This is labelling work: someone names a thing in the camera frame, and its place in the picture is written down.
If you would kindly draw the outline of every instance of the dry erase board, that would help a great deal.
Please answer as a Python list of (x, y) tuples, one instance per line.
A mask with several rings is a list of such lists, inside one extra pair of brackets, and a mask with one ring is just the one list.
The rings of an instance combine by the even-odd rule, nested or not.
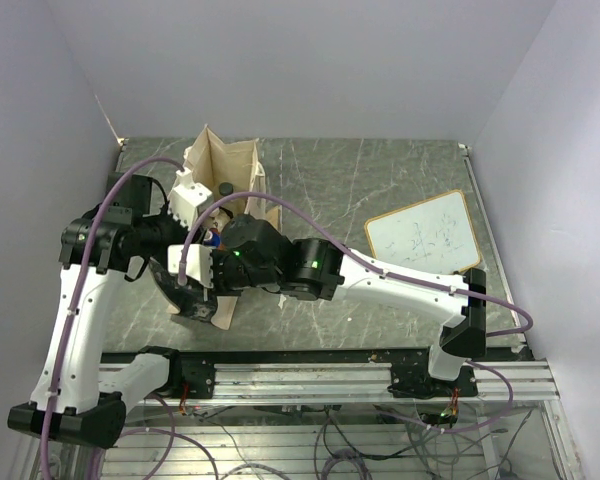
[(428, 273), (451, 274), (480, 263), (460, 190), (371, 218), (365, 230), (378, 260)]

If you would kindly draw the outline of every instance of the gray marble tabletop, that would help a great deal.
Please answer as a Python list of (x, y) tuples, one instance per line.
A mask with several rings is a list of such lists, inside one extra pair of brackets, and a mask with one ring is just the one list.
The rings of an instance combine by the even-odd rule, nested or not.
[[(131, 138), (120, 155), (125, 171), (149, 156), (182, 160), (194, 138)], [(488, 292), (505, 297), (498, 262), (490, 242), (469, 171), (457, 143), (372, 139), (265, 139), (258, 144), (269, 192), (310, 213), (336, 237), (370, 254), (364, 232), (367, 219), (449, 190), (464, 192), (487, 271)], [(141, 173), (170, 188), (175, 173), (154, 164)], [(154, 192), (154, 206), (161, 198)], [(315, 232), (288, 211), (282, 233), (291, 239)], [(371, 303), (299, 302), (282, 308), (277, 295), (259, 289), (239, 299), (230, 330), (170, 316), (167, 301), (147, 272), (122, 289), (105, 340), (106, 352), (135, 352), (145, 345), (183, 351), (307, 350), (318, 348), (426, 347), (439, 325), (407, 311)], [(513, 326), (511, 312), (488, 305), (487, 328)], [(489, 339), (492, 346), (520, 345), (520, 336)]]

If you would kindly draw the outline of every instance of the white wall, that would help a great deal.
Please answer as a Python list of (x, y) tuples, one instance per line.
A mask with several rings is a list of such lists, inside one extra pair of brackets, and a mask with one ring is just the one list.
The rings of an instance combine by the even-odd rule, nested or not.
[(474, 146), (514, 296), (600, 479), (600, 0), (559, 0)]
[(477, 137), (554, 0), (48, 0), (121, 136)]
[(0, 0), (0, 479), (49, 346), (63, 227), (102, 198), (117, 143), (43, 0)]

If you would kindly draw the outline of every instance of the robotic arm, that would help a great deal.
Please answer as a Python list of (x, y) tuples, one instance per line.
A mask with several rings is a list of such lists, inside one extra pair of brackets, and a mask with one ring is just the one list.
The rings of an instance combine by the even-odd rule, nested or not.
[[(122, 431), (126, 414), (139, 401), (151, 392), (169, 395), (181, 388), (179, 353), (172, 349), (145, 347), (120, 371), (100, 372), (99, 364), (117, 289), (125, 280), (136, 280), (150, 260), (176, 274), (188, 228), (213, 201), (212, 193), (190, 178), (188, 171), (178, 173), (169, 211), (165, 206), (158, 215), (147, 215), (154, 181), (137, 175), (109, 207), (96, 232), (86, 285), (62, 358), (51, 438), (110, 448)], [(68, 299), (97, 208), (72, 222), (62, 235), (62, 292), (51, 346), (30, 401), (9, 413), (8, 425), (14, 430), (41, 433)], [(431, 377), (445, 381), (458, 377), (466, 359), (486, 352), (486, 315), (481, 301), (378, 276), (326, 240), (292, 242), (265, 220), (249, 215), (233, 218), (222, 232), (222, 243), (224, 249), (194, 244), (187, 258), (188, 285), (183, 288), (202, 292), (200, 298), (210, 305), (218, 296), (237, 296), (246, 288), (264, 287), (299, 300), (358, 299), (419, 312), (441, 325), (440, 339), (430, 350), (428, 371)], [(486, 290), (485, 274), (480, 270), (471, 269), (465, 275), (432, 275), (355, 253), (383, 271), (481, 293)], [(144, 264), (138, 276), (131, 278), (126, 272), (135, 256), (142, 257)]]

